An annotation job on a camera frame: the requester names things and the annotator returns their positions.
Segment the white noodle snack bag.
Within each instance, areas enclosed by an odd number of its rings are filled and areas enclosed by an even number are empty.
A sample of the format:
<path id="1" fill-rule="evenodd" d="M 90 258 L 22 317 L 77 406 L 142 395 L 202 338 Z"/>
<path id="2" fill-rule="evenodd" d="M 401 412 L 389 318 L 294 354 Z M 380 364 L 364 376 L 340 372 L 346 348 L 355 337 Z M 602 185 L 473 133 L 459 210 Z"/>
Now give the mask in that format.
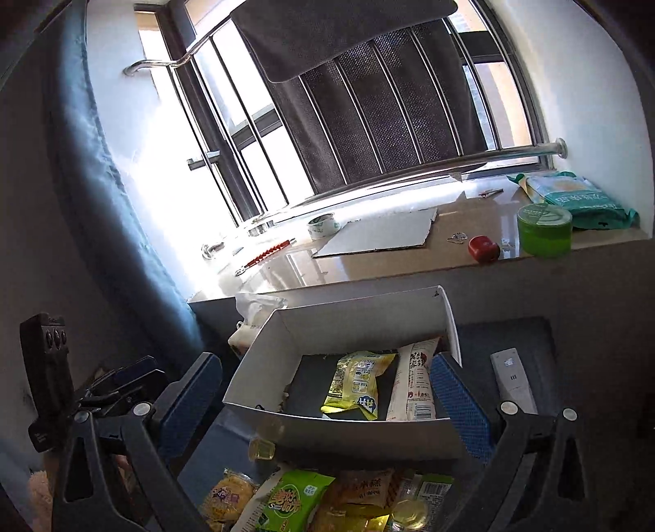
<path id="1" fill-rule="evenodd" d="M 441 338 L 436 337 L 399 349 L 399 364 L 387 407 L 386 421 L 436 419 L 430 369 L 440 341 Z"/>

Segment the black yellow potato chip bag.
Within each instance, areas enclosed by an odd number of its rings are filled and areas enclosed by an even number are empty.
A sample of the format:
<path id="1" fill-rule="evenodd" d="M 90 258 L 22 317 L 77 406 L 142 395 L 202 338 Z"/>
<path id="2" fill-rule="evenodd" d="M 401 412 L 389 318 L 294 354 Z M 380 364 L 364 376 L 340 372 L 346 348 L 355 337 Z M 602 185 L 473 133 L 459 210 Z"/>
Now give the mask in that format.
<path id="1" fill-rule="evenodd" d="M 395 357 L 396 352 L 353 352 L 341 357 L 321 405 L 323 415 L 359 410 L 368 421 L 379 419 L 377 379 Z"/>

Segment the white remote control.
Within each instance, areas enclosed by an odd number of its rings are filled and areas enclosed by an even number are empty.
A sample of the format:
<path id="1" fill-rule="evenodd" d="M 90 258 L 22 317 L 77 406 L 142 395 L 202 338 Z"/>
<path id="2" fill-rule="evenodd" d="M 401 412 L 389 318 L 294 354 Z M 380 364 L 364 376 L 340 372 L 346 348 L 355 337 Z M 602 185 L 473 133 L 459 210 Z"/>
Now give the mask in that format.
<path id="1" fill-rule="evenodd" d="M 494 352 L 490 360 L 499 388 L 499 397 L 503 401 L 514 402 L 528 415 L 537 415 L 538 406 L 518 351 L 510 348 Z"/>

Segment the jelly cup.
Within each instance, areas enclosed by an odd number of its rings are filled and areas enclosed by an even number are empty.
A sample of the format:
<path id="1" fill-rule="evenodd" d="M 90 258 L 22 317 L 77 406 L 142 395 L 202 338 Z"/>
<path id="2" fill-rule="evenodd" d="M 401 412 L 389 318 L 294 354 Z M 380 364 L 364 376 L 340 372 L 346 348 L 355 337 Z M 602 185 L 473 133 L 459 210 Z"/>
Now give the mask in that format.
<path id="1" fill-rule="evenodd" d="M 260 437 L 253 438 L 248 444 L 248 459 L 251 462 L 272 461 L 276 455 L 276 444 Z"/>

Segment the clear green label packet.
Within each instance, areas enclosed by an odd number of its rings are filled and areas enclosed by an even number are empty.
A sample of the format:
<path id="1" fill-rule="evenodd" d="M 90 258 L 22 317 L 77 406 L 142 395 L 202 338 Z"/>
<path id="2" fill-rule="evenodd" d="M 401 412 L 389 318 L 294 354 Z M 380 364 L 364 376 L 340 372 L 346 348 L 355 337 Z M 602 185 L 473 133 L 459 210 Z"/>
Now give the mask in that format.
<path id="1" fill-rule="evenodd" d="M 443 474 L 404 472 L 391 506 L 387 531 L 427 531 L 435 523 L 454 479 Z"/>

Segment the white cardboard storage box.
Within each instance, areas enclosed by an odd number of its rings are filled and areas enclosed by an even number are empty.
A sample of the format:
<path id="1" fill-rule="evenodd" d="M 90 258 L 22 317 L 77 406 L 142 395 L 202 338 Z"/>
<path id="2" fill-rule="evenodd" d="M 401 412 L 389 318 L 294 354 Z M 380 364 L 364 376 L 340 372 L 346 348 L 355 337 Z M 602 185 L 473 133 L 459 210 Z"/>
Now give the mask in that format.
<path id="1" fill-rule="evenodd" d="M 448 417 L 365 421 L 328 419 L 320 411 L 341 356 L 437 336 L 460 361 L 452 307 L 440 286 L 279 309 L 248 348 L 224 403 L 257 435 L 284 448 L 370 460 L 456 459 L 463 444 Z"/>

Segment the small yellow pastry packet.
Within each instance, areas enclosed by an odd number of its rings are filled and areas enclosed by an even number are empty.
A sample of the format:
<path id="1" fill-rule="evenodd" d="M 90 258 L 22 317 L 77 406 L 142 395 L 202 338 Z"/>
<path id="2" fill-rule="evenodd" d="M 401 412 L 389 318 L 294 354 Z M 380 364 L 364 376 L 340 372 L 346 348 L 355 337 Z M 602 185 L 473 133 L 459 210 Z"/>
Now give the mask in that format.
<path id="1" fill-rule="evenodd" d="M 248 501 L 259 488 L 249 476 L 230 469 L 214 485 L 200 505 L 200 513 L 212 531 L 237 522 Z"/>

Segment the clear crispy snack bag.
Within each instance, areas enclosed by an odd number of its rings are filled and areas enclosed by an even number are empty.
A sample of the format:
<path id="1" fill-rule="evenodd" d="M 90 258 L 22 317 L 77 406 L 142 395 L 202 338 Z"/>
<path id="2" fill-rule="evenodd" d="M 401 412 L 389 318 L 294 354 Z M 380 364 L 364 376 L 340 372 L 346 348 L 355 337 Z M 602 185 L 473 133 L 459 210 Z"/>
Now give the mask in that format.
<path id="1" fill-rule="evenodd" d="M 327 488 L 307 530 L 384 531 L 402 477 L 394 469 L 341 472 Z"/>

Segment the red apple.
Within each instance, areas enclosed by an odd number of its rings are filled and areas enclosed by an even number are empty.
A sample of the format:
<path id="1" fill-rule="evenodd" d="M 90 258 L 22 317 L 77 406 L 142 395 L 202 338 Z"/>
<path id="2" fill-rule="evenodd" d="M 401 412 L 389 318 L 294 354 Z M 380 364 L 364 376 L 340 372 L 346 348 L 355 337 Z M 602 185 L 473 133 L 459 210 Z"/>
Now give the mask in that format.
<path id="1" fill-rule="evenodd" d="M 496 241 L 485 235 L 474 236 L 468 241 L 468 252 L 479 264 L 493 264 L 499 259 L 501 249 Z"/>

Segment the grey cardboard sheet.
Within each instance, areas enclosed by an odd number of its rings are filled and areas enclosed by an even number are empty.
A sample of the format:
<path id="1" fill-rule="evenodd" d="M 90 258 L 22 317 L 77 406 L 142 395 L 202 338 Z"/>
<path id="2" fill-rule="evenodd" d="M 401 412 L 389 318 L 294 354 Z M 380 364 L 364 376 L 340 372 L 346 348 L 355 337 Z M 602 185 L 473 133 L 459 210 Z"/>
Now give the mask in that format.
<path id="1" fill-rule="evenodd" d="M 422 247 L 437 219 L 436 206 L 411 212 L 395 212 L 348 222 L 317 252 L 314 258 L 385 252 Z"/>

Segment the green lidded container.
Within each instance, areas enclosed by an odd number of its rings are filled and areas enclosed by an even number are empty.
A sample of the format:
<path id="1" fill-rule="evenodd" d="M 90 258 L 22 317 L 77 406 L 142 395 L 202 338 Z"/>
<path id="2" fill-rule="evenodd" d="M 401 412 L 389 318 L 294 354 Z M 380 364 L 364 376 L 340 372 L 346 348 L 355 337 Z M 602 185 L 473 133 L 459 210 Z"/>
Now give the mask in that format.
<path id="1" fill-rule="evenodd" d="M 573 216 L 564 208 L 547 203 L 523 206 L 516 214 L 519 245 L 537 257 L 557 257 L 572 247 Z"/>

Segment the blue curtain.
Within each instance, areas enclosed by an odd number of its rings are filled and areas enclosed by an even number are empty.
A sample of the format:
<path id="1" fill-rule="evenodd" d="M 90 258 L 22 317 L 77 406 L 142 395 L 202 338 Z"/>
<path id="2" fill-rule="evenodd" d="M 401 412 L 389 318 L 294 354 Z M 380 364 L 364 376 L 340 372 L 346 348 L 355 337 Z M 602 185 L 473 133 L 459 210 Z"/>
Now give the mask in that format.
<path id="1" fill-rule="evenodd" d="M 45 27 L 44 139 L 54 192 L 88 271 L 123 324 L 169 369 L 203 352 L 202 329 L 130 203 L 100 122 L 87 46 L 86 2 Z"/>

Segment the green wet wipes pack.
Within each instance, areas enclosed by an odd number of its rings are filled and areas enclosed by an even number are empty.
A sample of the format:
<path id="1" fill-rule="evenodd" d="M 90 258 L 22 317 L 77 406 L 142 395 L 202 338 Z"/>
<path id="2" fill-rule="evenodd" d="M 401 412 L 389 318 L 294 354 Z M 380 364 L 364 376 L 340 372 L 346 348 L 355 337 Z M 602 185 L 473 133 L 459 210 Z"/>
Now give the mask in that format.
<path id="1" fill-rule="evenodd" d="M 569 211 L 576 230 L 627 230 L 639 223 L 638 212 L 627 210 L 583 176 L 573 172 L 518 173 L 508 180 L 534 204 L 549 204 Z"/>

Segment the dark hanging towel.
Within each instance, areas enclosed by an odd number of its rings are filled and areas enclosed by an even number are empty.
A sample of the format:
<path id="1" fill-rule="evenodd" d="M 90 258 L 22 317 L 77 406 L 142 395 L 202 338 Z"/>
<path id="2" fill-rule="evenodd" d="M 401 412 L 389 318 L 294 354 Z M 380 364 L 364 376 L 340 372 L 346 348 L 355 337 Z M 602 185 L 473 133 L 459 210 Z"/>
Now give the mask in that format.
<path id="1" fill-rule="evenodd" d="M 315 192 L 488 147 L 454 1 L 245 1 L 231 13 Z"/>

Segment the metal window rail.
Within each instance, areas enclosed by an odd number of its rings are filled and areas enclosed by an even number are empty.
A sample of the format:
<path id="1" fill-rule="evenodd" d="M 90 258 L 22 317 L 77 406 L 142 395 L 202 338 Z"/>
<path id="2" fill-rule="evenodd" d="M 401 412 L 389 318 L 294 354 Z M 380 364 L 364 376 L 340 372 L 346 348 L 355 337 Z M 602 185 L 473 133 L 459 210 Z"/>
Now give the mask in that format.
<path id="1" fill-rule="evenodd" d="M 222 21 L 175 61 L 141 60 L 126 75 L 170 78 L 202 158 L 235 219 L 294 202 L 273 136 L 290 142 L 309 201 L 373 184 L 487 172 L 565 158 L 563 140 L 531 132 L 504 145 L 464 36 L 446 21 L 359 44 L 283 83 L 265 78 L 248 44 Z"/>

